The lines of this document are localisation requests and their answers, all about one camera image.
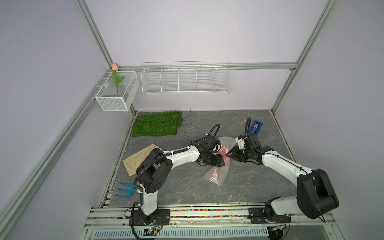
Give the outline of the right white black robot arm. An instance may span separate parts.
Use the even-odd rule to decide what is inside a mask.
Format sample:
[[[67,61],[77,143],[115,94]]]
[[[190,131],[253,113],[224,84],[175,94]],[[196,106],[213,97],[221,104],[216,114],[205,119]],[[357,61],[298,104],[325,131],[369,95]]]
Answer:
[[[275,223],[279,217],[305,215],[309,219],[321,219],[323,215],[338,208],[339,199],[329,179],[322,170],[312,170],[291,161],[269,146],[262,146],[256,133],[251,130],[251,118],[247,118],[244,135],[235,139],[236,145],[227,156],[240,163],[253,163],[268,167],[290,182],[296,188],[296,195],[276,197],[265,202],[264,209],[256,213],[268,223]]]

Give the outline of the pink tape roll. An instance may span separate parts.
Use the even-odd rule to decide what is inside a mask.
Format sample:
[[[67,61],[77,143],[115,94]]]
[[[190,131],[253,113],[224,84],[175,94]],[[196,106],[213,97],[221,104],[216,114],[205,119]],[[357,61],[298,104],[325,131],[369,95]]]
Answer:
[[[259,128],[259,125],[258,125],[257,123],[255,123],[255,124],[253,125],[252,130],[251,130],[251,133],[256,133],[256,132],[258,131],[258,128]]]

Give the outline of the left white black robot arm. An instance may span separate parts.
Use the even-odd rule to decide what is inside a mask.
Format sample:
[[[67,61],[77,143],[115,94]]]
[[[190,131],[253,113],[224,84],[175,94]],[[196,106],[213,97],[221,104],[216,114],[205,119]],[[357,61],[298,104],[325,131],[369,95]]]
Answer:
[[[170,171],[187,163],[198,163],[199,166],[225,166],[224,157],[219,154],[222,147],[216,138],[220,125],[214,125],[202,138],[193,140],[187,147],[162,151],[153,149],[145,160],[137,167],[133,186],[140,194],[140,202],[135,203],[138,217],[144,225],[153,224],[158,218],[158,191],[164,185]]]

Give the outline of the red plastic wine glass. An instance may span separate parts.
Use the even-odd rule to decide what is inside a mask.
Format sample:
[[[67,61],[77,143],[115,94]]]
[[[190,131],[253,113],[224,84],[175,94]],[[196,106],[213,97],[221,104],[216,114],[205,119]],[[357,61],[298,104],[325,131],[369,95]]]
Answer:
[[[230,167],[230,157],[227,156],[227,153],[230,151],[228,147],[221,147],[218,154],[223,157],[221,167],[229,168]]]

